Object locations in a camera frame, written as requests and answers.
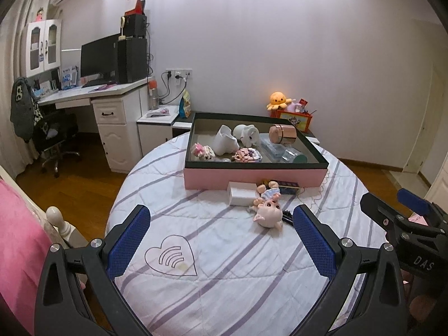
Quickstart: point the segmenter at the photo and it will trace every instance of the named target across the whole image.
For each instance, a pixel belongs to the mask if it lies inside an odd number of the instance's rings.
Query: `white box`
[[[255,183],[229,182],[227,186],[230,206],[252,206],[257,198]]]

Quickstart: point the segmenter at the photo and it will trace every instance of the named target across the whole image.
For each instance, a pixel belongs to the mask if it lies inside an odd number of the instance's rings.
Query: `gray jacket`
[[[28,80],[19,77],[13,84],[11,92],[11,116],[10,121],[14,125],[14,131],[26,143],[33,136],[34,130],[34,108],[31,96],[31,87]]]

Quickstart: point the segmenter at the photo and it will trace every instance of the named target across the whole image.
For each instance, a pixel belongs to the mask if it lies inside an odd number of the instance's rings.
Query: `blue gripper pad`
[[[151,214],[145,206],[138,205],[121,225],[114,226],[109,235],[113,238],[115,228],[124,227],[107,256],[107,274],[110,279],[122,276],[137,251],[151,223]]]
[[[420,216],[427,216],[430,212],[430,204],[428,201],[420,198],[405,188],[400,189],[397,192],[396,197],[399,203],[410,208]]]
[[[341,257],[339,238],[327,225],[322,224],[306,205],[300,205],[294,209],[293,224],[319,274],[331,280],[336,275]]]

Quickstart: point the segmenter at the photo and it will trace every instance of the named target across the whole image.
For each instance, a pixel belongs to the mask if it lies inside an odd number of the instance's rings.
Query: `white bedsheet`
[[[151,151],[118,193],[107,232],[138,204],[151,212],[147,234],[116,278],[118,288],[154,335],[289,335],[328,279],[291,226],[280,233],[261,227],[246,208],[226,205],[226,191],[185,190],[187,142],[185,134]],[[359,206],[366,188],[342,162],[317,149],[329,162],[322,186],[298,198],[282,196],[283,209],[305,203],[339,237],[380,247],[384,231]],[[361,281],[358,276],[339,322]]]

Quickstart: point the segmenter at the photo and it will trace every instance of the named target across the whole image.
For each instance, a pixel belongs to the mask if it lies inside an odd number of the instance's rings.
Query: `bedpost knob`
[[[70,225],[67,221],[64,221],[59,208],[55,206],[48,207],[46,210],[46,218],[49,223],[51,223],[54,227],[57,227],[61,236],[66,235],[66,233],[70,231]]]

